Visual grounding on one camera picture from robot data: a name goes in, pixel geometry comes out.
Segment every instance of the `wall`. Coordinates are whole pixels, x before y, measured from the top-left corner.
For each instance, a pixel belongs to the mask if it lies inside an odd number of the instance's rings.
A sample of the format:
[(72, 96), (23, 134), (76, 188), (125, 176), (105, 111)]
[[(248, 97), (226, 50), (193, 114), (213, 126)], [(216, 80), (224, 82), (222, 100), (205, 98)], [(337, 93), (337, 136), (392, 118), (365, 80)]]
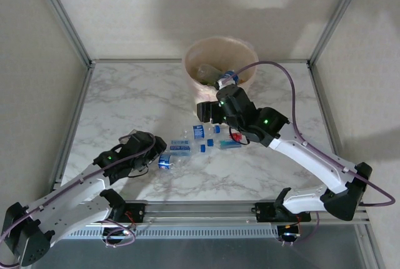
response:
[(92, 58), (180, 58), (241, 38), (261, 58), (308, 58), (338, 0), (61, 0)]
[[(0, 0), (0, 225), (48, 192), (85, 69), (46, 0)], [(1, 247), (1, 261), (11, 261)]]
[[(341, 154), (365, 161), (371, 180), (400, 200), (400, 3), (353, 0), (317, 63)], [(364, 201), (385, 201), (368, 189)], [(400, 207), (368, 214), (387, 268), (400, 268)]]

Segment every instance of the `marble surface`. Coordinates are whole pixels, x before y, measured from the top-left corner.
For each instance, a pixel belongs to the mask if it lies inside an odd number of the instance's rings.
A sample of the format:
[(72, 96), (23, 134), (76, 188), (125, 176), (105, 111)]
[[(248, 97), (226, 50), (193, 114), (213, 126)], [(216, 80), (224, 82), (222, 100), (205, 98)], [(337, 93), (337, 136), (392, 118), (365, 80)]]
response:
[[(311, 78), (304, 63), (283, 64), (296, 86), (300, 130), (329, 148)], [(62, 183), (82, 172), (102, 151), (132, 129), (149, 131), (166, 142), (198, 124), (192, 95), (180, 63), (97, 64)], [(291, 92), (282, 72), (262, 66), (248, 92), (257, 107), (270, 106), (291, 118)], [(160, 170), (113, 185), (127, 200), (260, 200), (275, 198), (290, 186), (319, 180), (289, 158), (256, 143), (197, 155), (181, 169)]]

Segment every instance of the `white marble table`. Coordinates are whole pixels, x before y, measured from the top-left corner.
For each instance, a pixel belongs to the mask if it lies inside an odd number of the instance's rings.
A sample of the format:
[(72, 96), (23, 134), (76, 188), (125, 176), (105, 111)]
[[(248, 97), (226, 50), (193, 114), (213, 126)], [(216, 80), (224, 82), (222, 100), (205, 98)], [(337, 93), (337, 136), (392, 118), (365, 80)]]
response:
[[(283, 64), (295, 82), (300, 130), (329, 148), (311, 78), (304, 63)], [(62, 183), (82, 172), (100, 152), (111, 149), (132, 129), (149, 131), (166, 142), (185, 122), (198, 124), (180, 63), (97, 64)], [(272, 66), (257, 72), (249, 97), (291, 118), (291, 92), (285, 75)], [(320, 182), (289, 158), (261, 145), (197, 155), (182, 169), (160, 170), (118, 181), (126, 200), (207, 201), (275, 198), (285, 187)]]

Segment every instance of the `white wall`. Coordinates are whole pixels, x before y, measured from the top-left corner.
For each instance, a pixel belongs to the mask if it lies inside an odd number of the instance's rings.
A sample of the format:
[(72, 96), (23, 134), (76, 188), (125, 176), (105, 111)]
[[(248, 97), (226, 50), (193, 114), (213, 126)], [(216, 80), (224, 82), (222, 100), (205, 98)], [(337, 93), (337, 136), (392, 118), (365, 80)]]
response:
[(310, 57), (338, 0), (61, 0), (92, 58), (180, 58), (241, 38), (261, 58)]
[[(400, 3), (353, 0), (317, 63), (341, 154), (365, 161), (397, 198), (368, 214), (389, 269), (400, 268)], [(369, 188), (366, 202), (386, 201)]]
[[(0, 225), (48, 192), (85, 69), (46, 0), (0, 0)], [(1, 261), (11, 261), (0, 248)]]

